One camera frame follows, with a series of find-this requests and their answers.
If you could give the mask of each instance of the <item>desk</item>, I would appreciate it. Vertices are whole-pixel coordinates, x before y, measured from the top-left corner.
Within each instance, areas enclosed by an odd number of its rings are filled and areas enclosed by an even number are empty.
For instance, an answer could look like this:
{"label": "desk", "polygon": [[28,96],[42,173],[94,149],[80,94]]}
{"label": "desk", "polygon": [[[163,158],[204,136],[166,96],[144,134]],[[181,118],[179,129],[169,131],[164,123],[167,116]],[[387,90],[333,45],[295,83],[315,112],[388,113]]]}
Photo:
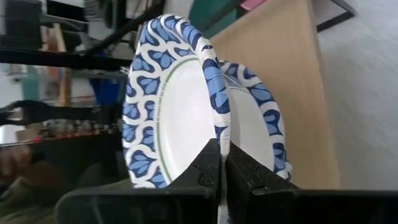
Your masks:
{"label": "desk", "polygon": [[274,94],[285,123],[293,183],[338,188],[310,0],[268,0],[210,42],[219,58],[248,66]]}

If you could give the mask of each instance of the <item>pink object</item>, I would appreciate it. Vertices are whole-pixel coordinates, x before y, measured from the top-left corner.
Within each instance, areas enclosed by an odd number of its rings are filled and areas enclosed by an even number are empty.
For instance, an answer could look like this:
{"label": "pink object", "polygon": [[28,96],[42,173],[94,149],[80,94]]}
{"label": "pink object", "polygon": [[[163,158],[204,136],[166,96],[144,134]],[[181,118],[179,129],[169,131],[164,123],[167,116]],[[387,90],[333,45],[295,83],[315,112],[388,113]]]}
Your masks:
{"label": "pink object", "polygon": [[246,0],[241,6],[248,11],[255,9],[257,6],[261,5],[261,3],[265,2],[266,0]]}

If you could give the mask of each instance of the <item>green line on plate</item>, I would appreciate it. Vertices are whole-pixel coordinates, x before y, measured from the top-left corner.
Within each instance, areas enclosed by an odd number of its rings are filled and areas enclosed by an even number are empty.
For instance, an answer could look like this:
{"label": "green line on plate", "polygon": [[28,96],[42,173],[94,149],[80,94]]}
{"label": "green line on plate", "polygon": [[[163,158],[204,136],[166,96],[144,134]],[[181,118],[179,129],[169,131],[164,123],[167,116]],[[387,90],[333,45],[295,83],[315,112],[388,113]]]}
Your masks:
{"label": "green line on plate", "polygon": [[[172,77],[172,75],[173,75],[173,73],[176,71],[176,69],[178,69],[181,65],[183,65],[184,63],[186,63],[186,62],[190,62],[190,61],[194,61],[194,60],[199,60],[199,59],[197,59],[197,58],[189,58],[189,59],[185,59],[185,60],[183,60],[182,62],[180,62],[180,63],[178,63],[171,71],[170,71],[170,73],[169,73],[169,75],[167,76],[167,78],[166,78],[166,80],[165,80],[165,83],[164,83],[164,85],[163,85],[163,87],[162,87],[162,91],[160,92],[160,97],[159,97],[159,102],[158,102],[158,110],[157,110],[157,114],[158,114],[158,117],[160,116],[160,107],[161,107],[161,105],[162,105],[162,97],[163,97],[163,94],[164,94],[164,91],[166,90],[166,85],[167,85],[167,82],[170,80],[170,78]],[[171,176],[170,176],[170,173],[169,173],[169,171],[167,170],[167,166],[166,166],[166,163],[165,163],[165,159],[164,159],[164,157],[163,157],[163,155],[162,155],[162,146],[160,145],[160,120],[158,119],[157,121],[156,121],[156,135],[157,135],[157,145],[158,145],[158,150],[159,150],[159,157],[160,157],[160,161],[161,161],[161,163],[163,164],[163,168],[164,168],[164,171],[165,171],[165,174],[166,174],[166,177],[168,178],[168,180],[171,182],[172,181],[172,179],[171,179]]]}

